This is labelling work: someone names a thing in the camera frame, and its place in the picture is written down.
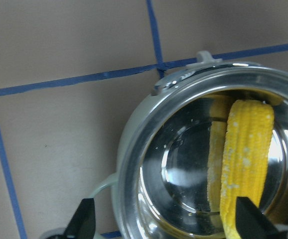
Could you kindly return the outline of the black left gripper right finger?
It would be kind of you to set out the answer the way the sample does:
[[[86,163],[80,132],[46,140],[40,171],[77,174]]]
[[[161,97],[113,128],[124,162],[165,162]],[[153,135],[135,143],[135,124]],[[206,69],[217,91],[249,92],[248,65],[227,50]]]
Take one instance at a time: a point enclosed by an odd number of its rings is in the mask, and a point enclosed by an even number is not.
[[[277,228],[248,197],[237,197],[236,230],[242,239],[272,239]]]

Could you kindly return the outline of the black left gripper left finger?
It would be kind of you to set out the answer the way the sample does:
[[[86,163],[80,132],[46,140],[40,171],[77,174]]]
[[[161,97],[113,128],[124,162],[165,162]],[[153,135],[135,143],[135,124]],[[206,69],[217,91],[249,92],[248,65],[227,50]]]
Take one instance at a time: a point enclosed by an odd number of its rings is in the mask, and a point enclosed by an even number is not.
[[[65,239],[93,239],[95,235],[95,202],[83,199],[64,233]]]

